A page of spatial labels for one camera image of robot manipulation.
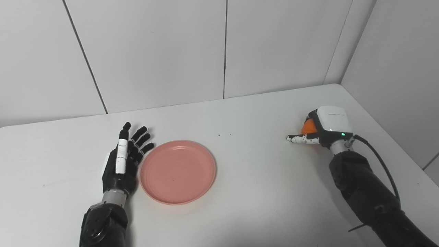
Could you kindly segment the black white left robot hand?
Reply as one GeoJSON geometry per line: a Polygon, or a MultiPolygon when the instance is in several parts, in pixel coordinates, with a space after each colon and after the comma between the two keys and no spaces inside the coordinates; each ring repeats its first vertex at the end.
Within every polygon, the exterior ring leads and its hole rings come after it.
{"type": "Polygon", "coordinates": [[[103,192],[119,189],[129,196],[138,183],[138,170],[147,152],[155,147],[150,142],[148,128],[142,126],[132,136],[131,123],[126,122],[119,133],[119,140],[107,159],[102,175],[103,192]]]}

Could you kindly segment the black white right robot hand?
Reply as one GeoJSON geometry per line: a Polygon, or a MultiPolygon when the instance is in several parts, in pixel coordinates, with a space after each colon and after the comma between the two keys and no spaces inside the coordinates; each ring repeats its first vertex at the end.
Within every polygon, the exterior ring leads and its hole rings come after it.
{"type": "Polygon", "coordinates": [[[319,144],[337,154],[351,147],[353,128],[345,109],[325,105],[307,115],[300,134],[286,139],[297,144],[319,144]]]}

